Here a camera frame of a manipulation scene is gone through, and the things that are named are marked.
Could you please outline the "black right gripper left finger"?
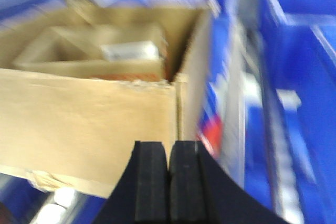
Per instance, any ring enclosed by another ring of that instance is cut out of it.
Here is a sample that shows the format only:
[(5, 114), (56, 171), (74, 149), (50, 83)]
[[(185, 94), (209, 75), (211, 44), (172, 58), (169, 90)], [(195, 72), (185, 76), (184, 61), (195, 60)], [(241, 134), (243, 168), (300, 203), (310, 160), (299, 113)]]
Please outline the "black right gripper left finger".
[(135, 142), (94, 223), (168, 223), (168, 171), (161, 142)]

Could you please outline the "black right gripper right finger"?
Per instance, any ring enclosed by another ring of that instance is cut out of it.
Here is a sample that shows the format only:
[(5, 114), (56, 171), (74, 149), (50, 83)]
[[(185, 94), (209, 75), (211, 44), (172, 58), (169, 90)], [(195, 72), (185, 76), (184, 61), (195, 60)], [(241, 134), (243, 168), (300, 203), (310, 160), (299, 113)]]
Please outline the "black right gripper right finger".
[(285, 223), (239, 187), (200, 141), (177, 141), (170, 155), (171, 223)]

